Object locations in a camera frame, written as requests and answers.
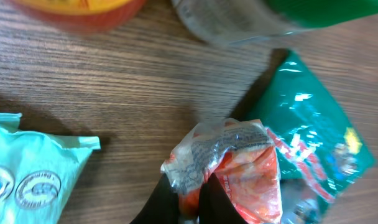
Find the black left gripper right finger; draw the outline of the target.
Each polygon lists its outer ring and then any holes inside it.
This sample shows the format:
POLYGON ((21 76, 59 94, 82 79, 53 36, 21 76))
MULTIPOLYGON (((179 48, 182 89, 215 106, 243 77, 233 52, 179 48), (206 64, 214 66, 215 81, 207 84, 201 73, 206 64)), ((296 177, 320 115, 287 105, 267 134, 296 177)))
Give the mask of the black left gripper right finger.
POLYGON ((199 224, 247 224, 214 173, 200 190, 199 224))

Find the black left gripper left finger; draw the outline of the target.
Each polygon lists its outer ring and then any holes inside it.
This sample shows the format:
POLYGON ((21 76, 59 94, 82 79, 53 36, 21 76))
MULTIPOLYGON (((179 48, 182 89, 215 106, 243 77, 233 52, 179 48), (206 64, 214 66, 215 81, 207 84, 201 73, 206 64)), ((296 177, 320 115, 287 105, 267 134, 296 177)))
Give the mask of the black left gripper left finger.
POLYGON ((162 174, 139 214, 130 224, 178 224, 178 194, 174 192, 166 174, 162 174))

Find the small red snack packet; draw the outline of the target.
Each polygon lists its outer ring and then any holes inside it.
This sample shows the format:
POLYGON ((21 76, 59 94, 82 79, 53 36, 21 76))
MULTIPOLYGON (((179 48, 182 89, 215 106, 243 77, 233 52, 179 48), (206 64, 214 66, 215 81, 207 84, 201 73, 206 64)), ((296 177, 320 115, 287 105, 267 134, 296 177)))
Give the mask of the small red snack packet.
POLYGON ((277 153, 256 119, 197 124, 160 168, 187 218, 198 216, 200 189, 215 174, 233 207, 248 223, 280 223, 282 199, 277 153))

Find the green 3M gloves packet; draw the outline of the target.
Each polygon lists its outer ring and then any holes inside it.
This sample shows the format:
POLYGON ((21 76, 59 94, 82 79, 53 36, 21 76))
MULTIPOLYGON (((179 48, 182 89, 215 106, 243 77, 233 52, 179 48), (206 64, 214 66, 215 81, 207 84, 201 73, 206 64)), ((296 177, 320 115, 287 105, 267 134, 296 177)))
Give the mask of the green 3M gloves packet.
POLYGON ((276 146, 282 223, 322 223, 335 201, 375 159, 339 103, 288 51, 242 116, 259 119, 276 146))

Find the white jar green lid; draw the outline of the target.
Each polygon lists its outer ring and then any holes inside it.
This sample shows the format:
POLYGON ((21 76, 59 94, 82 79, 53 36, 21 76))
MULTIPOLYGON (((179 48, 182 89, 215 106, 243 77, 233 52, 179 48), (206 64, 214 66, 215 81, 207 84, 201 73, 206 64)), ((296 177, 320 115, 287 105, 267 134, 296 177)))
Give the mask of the white jar green lid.
POLYGON ((323 29, 378 14, 378 0, 172 0, 172 5, 193 35, 219 46, 323 29))

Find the red sauce bottle green cap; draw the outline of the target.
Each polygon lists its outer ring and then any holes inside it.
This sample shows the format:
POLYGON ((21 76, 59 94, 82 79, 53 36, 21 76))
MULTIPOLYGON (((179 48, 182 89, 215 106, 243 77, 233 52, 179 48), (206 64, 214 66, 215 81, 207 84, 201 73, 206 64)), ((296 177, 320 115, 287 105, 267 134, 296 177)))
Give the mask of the red sauce bottle green cap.
POLYGON ((132 19, 146 0, 8 0, 23 14, 79 34, 110 31, 132 19))

